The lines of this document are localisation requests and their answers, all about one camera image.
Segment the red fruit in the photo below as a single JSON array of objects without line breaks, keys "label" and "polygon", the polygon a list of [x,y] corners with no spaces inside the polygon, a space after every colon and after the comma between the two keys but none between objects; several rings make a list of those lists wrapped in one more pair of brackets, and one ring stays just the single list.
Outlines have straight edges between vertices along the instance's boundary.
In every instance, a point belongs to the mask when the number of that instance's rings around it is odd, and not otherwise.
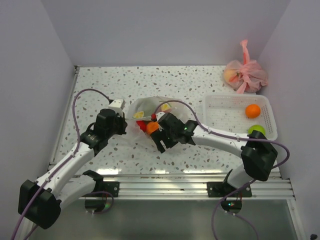
[{"label": "red fruit", "polygon": [[139,126],[140,130],[142,130],[143,132],[147,131],[147,124],[145,123],[145,121],[138,120],[136,121],[136,124]]}]

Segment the clear printed plastic bag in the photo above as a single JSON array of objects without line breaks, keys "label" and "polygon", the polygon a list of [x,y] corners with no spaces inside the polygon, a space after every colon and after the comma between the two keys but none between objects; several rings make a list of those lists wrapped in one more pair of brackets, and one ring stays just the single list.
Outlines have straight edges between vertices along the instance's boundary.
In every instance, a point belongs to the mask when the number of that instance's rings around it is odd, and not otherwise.
[{"label": "clear printed plastic bag", "polygon": [[143,112],[136,112],[136,106],[138,100],[140,99],[151,99],[155,98],[156,100],[160,101],[160,104],[156,107],[153,114],[159,112],[171,113],[176,116],[179,120],[185,122],[189,119],[188,112],[189,110],[185,105],[180,103],[180,99],[177,98],[169,98],[164,96],[151,96],[151,97],[144,97],[135,100],[127,109],[126,113],[126,121],[127,121],[127,128],[126,128],[126,135],[125,139],[135,142],[143,142],[149,144],[151,142],[151,138],[147,136],[145,132],[140,130],[139,126],[136,124],[136,121],[145,121],[150,122],[151,116],[144,117]]}]

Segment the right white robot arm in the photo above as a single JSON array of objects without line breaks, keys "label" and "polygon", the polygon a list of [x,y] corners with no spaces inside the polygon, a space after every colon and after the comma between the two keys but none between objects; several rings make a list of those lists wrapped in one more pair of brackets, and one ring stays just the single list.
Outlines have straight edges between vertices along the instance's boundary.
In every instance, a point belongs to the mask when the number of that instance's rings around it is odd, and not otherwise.
[{"label": "right white robot arm", "polygon": [[252,180],[268,180],[278,152],[261,132],[237,135],[219,130],[214,134],[206,125],[195,120],[184,123],[169,112],[159,112],[155,116],[160,132],[174,144],[212,147],[241,158],[242,164],[230,170],[223,181],[222,189],[227,196],[235,196]]}]

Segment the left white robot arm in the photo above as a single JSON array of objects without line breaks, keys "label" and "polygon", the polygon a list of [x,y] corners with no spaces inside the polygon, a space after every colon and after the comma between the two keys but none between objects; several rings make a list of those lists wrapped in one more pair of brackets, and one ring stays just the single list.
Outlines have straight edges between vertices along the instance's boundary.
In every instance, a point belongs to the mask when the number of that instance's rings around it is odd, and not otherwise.
[{"label": "left white robot arm", "polygon": [[114,135],[124,135],[127,123],[120,107],[102,109],[93,129],[87,128],[69,152],[50,171],[36,181],[26,180],[20,187],[18,213],[42,229],[50,228],[62,211],[60,197],[75,173],[108,145]]}]

